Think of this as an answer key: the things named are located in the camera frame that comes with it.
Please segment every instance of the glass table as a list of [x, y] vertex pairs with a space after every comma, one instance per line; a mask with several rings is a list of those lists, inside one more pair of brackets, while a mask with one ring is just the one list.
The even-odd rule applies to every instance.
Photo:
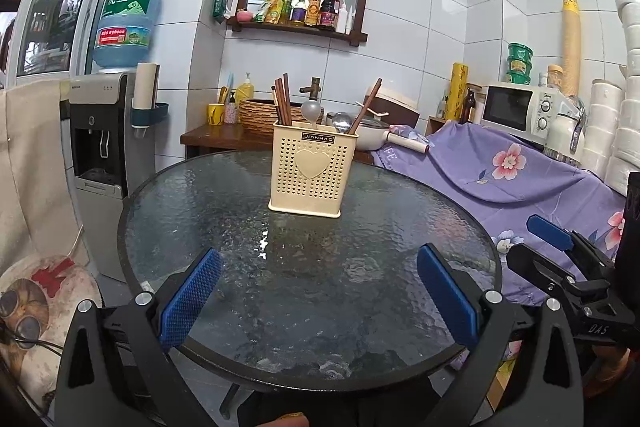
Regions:
[[354, 163], [338, 219], [272, 212], [271, 153], [200, 156], [129, 199], [118, 250], [134, 293], [213, 247], [223, 274], [181, 352], [257, 390], [360, 391], [399, 383], [460, 350], [420, 282], [433, 243], [483, 289], [500, 288], [491, 238], [436, 190]]

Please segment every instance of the blue textured pad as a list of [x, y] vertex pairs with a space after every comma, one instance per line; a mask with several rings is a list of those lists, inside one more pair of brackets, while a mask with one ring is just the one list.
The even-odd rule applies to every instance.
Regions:
[[538, 214], [529, 216], [529, 219], [527, 219], [527, 230], [533, 235], [537, 235], [543, 241], [546, 241], [552, 247], [558, 248], [558, 250], [568, 251], [574, 249], [574, 241], [571, 239], [570, 233], [560, 227], [556, 227], [552, 222]]
[[222, 257], [211, 248], [162, 312], [158, 335], [162, 350], [184, 342], [221, 273]]
[[427, 288], [453, 339], [473, 349], [479, 340], [475, 309], [427, 245], [418, 250], [416, 264], [422, 284]]

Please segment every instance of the white microwave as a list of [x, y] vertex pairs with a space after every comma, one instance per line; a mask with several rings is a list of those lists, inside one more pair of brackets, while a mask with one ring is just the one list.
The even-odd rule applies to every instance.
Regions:
[[482, 89], [486, 95], [481, 123], [544, 145], [558, 114], [577, 116], [571, 101], [553, 87], [500, 82]]

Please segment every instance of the stack of green containers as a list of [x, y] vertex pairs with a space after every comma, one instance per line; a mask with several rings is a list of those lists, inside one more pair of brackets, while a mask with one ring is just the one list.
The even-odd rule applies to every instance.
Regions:
[[517, 42], [509, 44], [507, 82], [513, 84], [531, 83], [531, 57], [533, 57], [531, 48]]

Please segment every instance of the blue water bottle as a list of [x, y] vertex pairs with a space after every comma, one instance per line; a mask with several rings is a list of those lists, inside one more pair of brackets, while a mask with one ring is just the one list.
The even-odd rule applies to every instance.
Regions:
[[93, 58], [101, 68], [135, 68], [146, 62], [160, 0], [105, 0]]

